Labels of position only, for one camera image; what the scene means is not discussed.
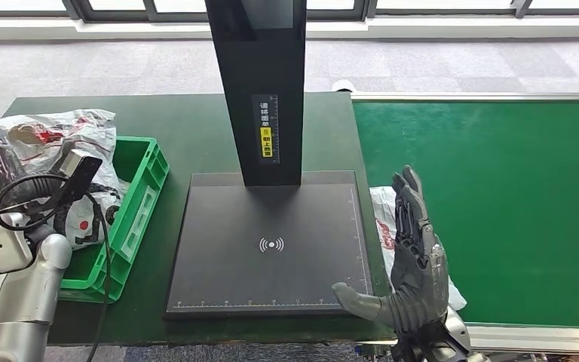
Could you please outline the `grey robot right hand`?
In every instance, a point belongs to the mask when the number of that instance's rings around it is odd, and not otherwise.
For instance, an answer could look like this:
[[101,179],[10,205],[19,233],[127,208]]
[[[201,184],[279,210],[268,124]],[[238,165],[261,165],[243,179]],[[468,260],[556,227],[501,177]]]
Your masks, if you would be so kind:
[[395,197],[394,264],[386,296],[358,293],[344,282],[332,285],[340,306],[359,318],[396,333],[419,330],[441,321],[449,306],[446,252],[430,222],[419,175],[406,165],[393,176]]

